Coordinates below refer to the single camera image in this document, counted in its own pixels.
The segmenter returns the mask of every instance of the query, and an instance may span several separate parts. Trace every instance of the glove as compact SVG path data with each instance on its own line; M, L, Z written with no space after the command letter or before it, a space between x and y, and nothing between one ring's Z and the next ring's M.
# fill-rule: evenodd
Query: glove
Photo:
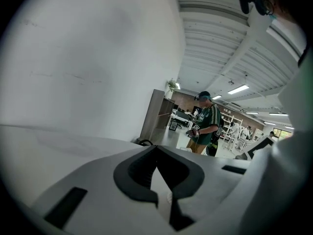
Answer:
M195 137L195 138L198 138L200 135L199 131L195 130L195 129L191 129L191 130L187 131L186 134L191 136L191 137Z

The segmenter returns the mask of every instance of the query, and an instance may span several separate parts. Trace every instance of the brown pants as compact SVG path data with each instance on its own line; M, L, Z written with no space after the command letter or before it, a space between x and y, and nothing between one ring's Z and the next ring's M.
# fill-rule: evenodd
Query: brown pants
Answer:
M203 150L206 148L205 144L196 144L192 139L189 140L187 144L187 148L190 148L193 153L201 154Z

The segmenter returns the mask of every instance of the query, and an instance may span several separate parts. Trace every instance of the green plant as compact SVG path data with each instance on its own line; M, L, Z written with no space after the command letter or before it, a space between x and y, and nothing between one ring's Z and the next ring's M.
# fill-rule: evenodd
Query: green plant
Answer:
M176 85L176 81L174 81L173 79L171 79L170 81L167 81L167 85L170 88L170 91L172 92L178 88Z

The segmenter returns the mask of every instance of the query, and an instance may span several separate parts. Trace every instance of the brown wall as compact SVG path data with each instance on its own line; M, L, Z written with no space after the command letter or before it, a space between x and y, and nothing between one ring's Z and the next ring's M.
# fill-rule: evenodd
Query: brown wall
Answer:
M194 96L190 96L190 95L186 95L184 93L180 93L180 92L174 92L173 95L172 95L172 100L175 101L176 104L179 105L180 108L182 108L183 110L189 110L189 111L192 111L192 109L194 108L194 106L199 106L198 105L198 101L195 101L194 100ZM220 111L222 113L225 113L224 109L227 109L229 110L228 108L220 105L220 104L217 104L217 106L219 107ZM247 127L248 125L251 126L251 130L254 132L256 128L258 128L259 130L263 130L263 125L261 125L260 123L238 113L238 112L235 112L233 110L230 110L231 111L231 116L234 116L235 118L237 119L242 119L243 120L243 123L242 123L242 126L244 127Z

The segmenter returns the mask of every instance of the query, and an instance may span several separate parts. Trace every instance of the black rectangular strip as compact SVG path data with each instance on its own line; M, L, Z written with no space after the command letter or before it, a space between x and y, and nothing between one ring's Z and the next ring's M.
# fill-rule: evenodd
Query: black rectangular strip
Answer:
M72 188L45 216L45 220L59 229L62 229L87 192L88 191L85 189L77 187Z
M242 175L244 175L244 173L246 172L246 169L234 167L234 166L231 166L231 165L225 165L222 169L223 170L228 170L228 171L231 171L231 172L235 172L235 173L238 173L238 174L242 174Z

